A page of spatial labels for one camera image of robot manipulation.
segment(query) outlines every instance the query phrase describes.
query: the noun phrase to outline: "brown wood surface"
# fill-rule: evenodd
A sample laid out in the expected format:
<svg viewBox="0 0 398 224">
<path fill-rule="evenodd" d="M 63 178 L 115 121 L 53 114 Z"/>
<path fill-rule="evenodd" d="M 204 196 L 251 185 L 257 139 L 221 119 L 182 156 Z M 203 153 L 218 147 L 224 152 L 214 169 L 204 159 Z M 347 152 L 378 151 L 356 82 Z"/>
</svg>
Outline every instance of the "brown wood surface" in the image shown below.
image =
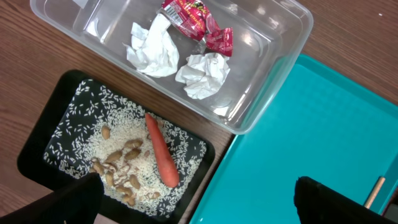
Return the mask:
<svg viewBox="0 0 398 224">
<path fill-rule="evenodd" d="M 398 104 L 398 2 L 300 2 L 315 20 L 303 52 Z M 16 159 L 61 74 L 70 69 L 207 138 L 216 149 L 213 167 L 233 138 L 36 17 L 28 0 L 0 0 L 0 216 L 50 193 L 20 175 Z M 181 222 L 192 212 L 188 208 Z M 99 216 L 96 223 L 112 222 Z"/>
</svg>

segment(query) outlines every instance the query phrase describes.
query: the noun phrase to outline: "black tray rim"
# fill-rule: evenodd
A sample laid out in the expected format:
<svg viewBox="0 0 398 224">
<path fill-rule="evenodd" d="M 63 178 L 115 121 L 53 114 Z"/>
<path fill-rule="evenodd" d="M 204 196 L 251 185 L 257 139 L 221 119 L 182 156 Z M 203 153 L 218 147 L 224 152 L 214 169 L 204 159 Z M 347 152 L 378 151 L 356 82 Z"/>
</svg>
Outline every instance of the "black tray rim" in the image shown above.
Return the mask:
<svg viewBox="0 0 398 224">
<path fill-rule="evenodd" d="M 61 76 L 17 158 L 17 168 L 23 176 L 51 190 L 61 189 L 76 180 L 72 176 L 46 164 L 42 156 L 53 132 L 65 114 L 72 97 L 75 95 L 75 90 L 78 88 L 81 81 L 86 79 L 93 78 L 79 70 L 70 70 Z M 105 83 L 104 85 L 116 94 L 125 97 L 123 94 L 115 91 L 111 85 Z M 187 132 L 205 141 L 208 148 L 198 170 L 193 176 L 182 198 L 176 204 L 175 210 L 170 215 L 170 218 L 155 219 L 148 217 L 144 213 L 127 208 L 127 206 L 106 195 L 103 195 L 99 213 L 118 223 L 178 223 L 215 159 L 215 149 L 211 142 L 195 133 L 190 131 Z M 197 200 L 196 204 L 193 206 L 195 210 L 210 182 L 212 174 L 210 174 L 210 178 L 206 182 L 206 187 L 203 189 L 202 194 L 200 194 L 199 200 Z"/>
</svg>

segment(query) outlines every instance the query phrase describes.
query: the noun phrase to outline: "wooden stick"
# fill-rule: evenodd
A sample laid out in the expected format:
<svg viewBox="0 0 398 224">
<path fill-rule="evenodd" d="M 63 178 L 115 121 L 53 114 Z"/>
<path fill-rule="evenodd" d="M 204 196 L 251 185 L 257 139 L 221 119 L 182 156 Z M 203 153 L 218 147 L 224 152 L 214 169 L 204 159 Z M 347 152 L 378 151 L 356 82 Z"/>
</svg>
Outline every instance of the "wooden stick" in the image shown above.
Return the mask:
<svg viewBox="0 0 398 224">
<path fill-rule="evenodd" d="M 379 193 L 381 186 L 384 184 L 384 181 L 386 178 L 380 177 L 379 180 L 377 180 L 376 185 L 374 186 L 371 194 L 369 195 L 368 199 L 365 202 L 365 208 L 370 208 L 374 199 L 376 198 L 377 194 Z"/>
</svg>

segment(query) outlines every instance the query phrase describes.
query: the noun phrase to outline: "teal tray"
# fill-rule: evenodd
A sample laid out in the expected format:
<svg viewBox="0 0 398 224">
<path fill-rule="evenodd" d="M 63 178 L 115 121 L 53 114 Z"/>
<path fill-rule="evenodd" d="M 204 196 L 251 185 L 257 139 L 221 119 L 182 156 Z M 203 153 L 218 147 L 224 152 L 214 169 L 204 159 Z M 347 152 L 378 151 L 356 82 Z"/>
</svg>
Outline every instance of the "teal tray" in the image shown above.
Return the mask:
<svg viewBox="0 0 398 224">
<path fill-rule="evenodd" d="M 236 136 L 191 223 L 300 223 L 296 180 L 309 176 L 381 213 L 398 179 L 398 108 L 301 55 L 254 129 Z"/>
</svg>

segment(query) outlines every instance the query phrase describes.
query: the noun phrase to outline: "barcode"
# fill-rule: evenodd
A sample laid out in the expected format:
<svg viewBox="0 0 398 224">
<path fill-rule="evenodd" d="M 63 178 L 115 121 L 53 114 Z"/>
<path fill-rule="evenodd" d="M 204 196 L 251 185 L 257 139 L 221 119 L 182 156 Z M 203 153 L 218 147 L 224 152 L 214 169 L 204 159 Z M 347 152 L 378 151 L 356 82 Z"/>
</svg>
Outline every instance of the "barcode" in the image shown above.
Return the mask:
<svg viewBox="0 0 398 224">
<path fill-rule="evenodd" d="M 176 25 L 179 26 L 183 23 L 181 17 L 171 5 L 167 5 L 164 9 L 166 10 L 167 15 L 169 15 L 169 17 L 171 18 L 172 22 L 174 22 Z"/>
</svg>

